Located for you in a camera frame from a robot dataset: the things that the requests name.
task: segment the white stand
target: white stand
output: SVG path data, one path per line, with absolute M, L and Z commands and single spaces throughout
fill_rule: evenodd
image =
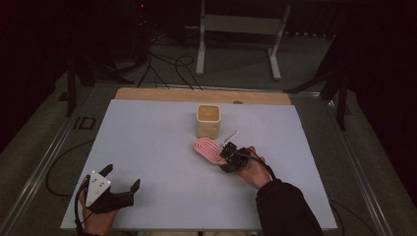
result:
M 233 16 L 206 15 L 205 0 L 202 0 L 202 12 L 200 17 L 200 47 L 197 57 L 196 74 L 202 75 L 205 68 L 206 30 L 230 31 L 230 32 L 247 32 L 275 35 L 276 41 L 273 48 L 268 51 L 270 67 L 272 69 L 273 79 L 279 81 L 281 75 L 279 73 L 278 63 L 276 61 L 276 51 L 282 39 L 285 29 L 286 19 L 288 18 L 291 6 L 286 6 L 285 11 L 280 19 L 265 18 L 247 18 Z

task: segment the table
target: table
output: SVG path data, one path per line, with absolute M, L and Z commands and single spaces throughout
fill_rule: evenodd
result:
M 222 111 L 218 142 L 238 129 L 240 133 L 232 142 L 257 147 L 278 178 L 303 191 L 322 228 L 336 227 L 298 115 L 286 94 L 121 88 L 115 98 L 79 181 L 110 163 L 114 170 L 107 177 L 113 183 L 113 193 L 127 191 L 141 178 L 135 205 L 119 212 L 114 228 L 261 229 L 257 191 L 192 150 L 196 108 L 207 102 L 216 102 Z M 75 228 L 73 205 L 74 198 L 61 225 L 64 229 Z

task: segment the gray floor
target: gray floor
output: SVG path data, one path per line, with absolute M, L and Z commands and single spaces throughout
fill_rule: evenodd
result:
M 330 41 L 322 38 L 285 37 L 278 49 L 277 60 L 282 75 L 282 81 L 278 83 L 271 79 L 268 38 L 253 43 L 224 44 L 213 41 L 208 43 L 205 73 L 196 77 L 196 80 L 205 89 L 290 89 L 313 78 L 329 45 Z M 196 58 L 198 44 L 195 38 L 191 38 L 182 43 L 156 43 L 150 50 L 172 57 L 191 55 Z M 155 58 L 152 58 L 152 65 L 169 85 L 185 85 L 172 65 Z M 190 66 L 192 72 L 195 65 L 194 62 Z M 145 68 L 141 68 L 126 78 L 137 82 L 144 71 Z M 186 68 L 180 68 L 180 73 L 190 84 L 196 85 Z M 7 216 L 11 215 L 14 203 L 28 204 L 24 208 L 15 206 L 22 212 L 12 220 L 16 223 L 11 230 L 14 235 L 75 235 L 74 232 L 59 228 L 68 202 L 51 195 L 45 188 L 44 178 L 39 178 L 39 185 L 35 187 L 32 182 L 27 185 L 26 182 L 45 156 L 50 153 L 58 155 L 58 151 L 64 153 L 92 140 L 108 102 L 123 86 L 112 81 L 100 81 L 94 88 L 79 89 L 80 105 L 75 117 L 93 117 L 97 124 L 92 130 L 70 129 L 65 140 L 57 141 L 57 134 L 67 132 L 60 130 L 62 125 L 74 121 L 74 118 L 65 118 L 66 103 L 58 101 L 60 93 L 66 89 L 65 78 L 64 75 L 57 82 L 57 90 L 36 110 L 0 156 L 2 222 L 10 219 Z M 144 86 L 153 87 L 154 78 L 155 74 L 149 72 Z M 347 131 L 341 132 L 333 122 L 331 105 L 316 99 L 314 91 L 320 91 L 321 87 L 309 88 L 308 93 L 294 95 L 291 101 L 299 112 L 329 198 L 359 216 L 334 205 L 342 218 L 345 235 L 373 235 L 361 219 L 379 235 L 417 235 L 416 208 L 398 181 L 383 148 L 356 103 L 354 93 L 348 94 L 349 113 L 345 117 Z M 51 144 L 57 143 L 60 144 L 57 149 L 50 149 Z M 91 143 L 78 147 L 57 162 L 50 176 L 50 185 L 55 191 L 65 194 L 74 191 L 90 146 Z M 25 193 L 24 187 L 34 191 L 32 198 L 19 199 Z M 341 229 L 327 231 L 326 235 L 341 235 Z

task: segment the beige container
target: beige container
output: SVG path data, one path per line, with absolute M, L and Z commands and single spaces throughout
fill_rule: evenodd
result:
M 199 105 L 197 108 L 197 138 L 217 139 L 220 133 L 220 107 Z

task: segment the dark background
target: dark background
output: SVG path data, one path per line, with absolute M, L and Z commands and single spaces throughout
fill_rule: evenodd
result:
M 116 2 L 120 3 L 118 8 L 114 8 Z M 207 12 L 275 17 L 275 1 L 254 2 L 207 1 Z M 200 1 L 145 3 L 148 8 L 143 9 L 141 16 L 149 16 L 152 26 L 173 36 L 181 38 L 185 26 L 199 25 Z M 361 108 L 414 203 L 417 202 L 415 5 L 406 1 L 371 5 L 352 1 L 295 2 L 286 27 L 289 35 L 306 33 L 332 38 L 339 32 L 324 63 L 331 68 L 334 65 L 329 61 L 345 59 L 349 87 L 356 92 Z M 131 41 L 138 34 L 136 26 L 141 20 L 131 6 L 132 1 L 109 0 L 0 3 L 0 150 L 54 91 L 55 81 L 67 69 L 70 45 L 76 45 L 100 63 L 128 56 L 127 49 L 121 46 L 126 44 L 120 42 Z M 138 48 L 136 53 L 146 52 L 141 43 Z

